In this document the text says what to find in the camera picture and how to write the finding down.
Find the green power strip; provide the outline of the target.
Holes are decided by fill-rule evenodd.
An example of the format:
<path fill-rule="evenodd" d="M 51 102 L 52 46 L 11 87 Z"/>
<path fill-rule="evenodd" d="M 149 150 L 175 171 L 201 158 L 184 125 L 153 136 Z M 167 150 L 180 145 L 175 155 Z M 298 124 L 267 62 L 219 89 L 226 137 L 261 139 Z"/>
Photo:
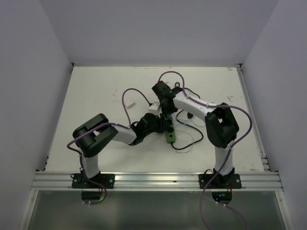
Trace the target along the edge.
<path fill-rule="evenodd" d="M 174 128 L 173 118 L 167 118 L 167 115 L 160 114 L 161 130 L 165 133 L 167 144 L 174 144 L 176 142 L 176 134 Z"/>

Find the white charger plug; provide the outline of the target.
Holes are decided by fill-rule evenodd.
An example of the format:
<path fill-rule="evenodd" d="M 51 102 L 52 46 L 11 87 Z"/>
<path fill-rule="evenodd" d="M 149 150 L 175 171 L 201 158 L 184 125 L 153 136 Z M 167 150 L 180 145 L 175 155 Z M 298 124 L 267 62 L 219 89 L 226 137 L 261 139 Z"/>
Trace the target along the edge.
<path fill-rule="evenodd" d="M 135 104 L 136 104 L 135 101 L 133 99 L 131 99 L 131 98 L 128 98 L 128 99 L 124 100 L 124 105 L 125 105 L 125 107 L 127 109 L 132 108 Z"/>

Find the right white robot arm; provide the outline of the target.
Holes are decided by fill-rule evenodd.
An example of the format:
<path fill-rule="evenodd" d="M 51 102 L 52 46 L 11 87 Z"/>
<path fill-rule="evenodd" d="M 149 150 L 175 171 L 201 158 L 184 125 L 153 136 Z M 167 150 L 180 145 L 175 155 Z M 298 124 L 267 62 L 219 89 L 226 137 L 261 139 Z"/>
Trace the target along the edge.
<path fill-rule="evenodd" d="M 215 146 L 214 170 L 218 173 L 213 177 L 214 184 L 219 188 L 229 185 L 231 182 L 229 174 L 234 173 L 231 145 L 239 131 L 229 106 L 225 103 L 216 105 L 202 101 L 180 87 L 171 89 L 163 81 L 156 83 L 152 90 L 164 114 L 184 110 L 205 122 L 207 138 Z"/>

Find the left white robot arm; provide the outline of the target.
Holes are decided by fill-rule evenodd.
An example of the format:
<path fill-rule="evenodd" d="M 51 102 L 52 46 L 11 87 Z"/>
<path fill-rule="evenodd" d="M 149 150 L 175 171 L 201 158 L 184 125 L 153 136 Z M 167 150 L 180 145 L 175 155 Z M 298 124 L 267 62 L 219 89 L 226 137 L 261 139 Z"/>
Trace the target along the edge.
<path fill-rule="evenodd" d="M 89 188 L 95 188 L 100 182 L 98 154 L 111 141 L 135 146 L 152 133 L 165 133 L 171 126 L 164 115 L 146 113 L 138 122 L 129 127 L 109 122 L 104 114 L 98 114 L 86 123 L 76 128 L 73 141 L 81 151 L 81 171 L 85 173 L 83 183 Z"/>

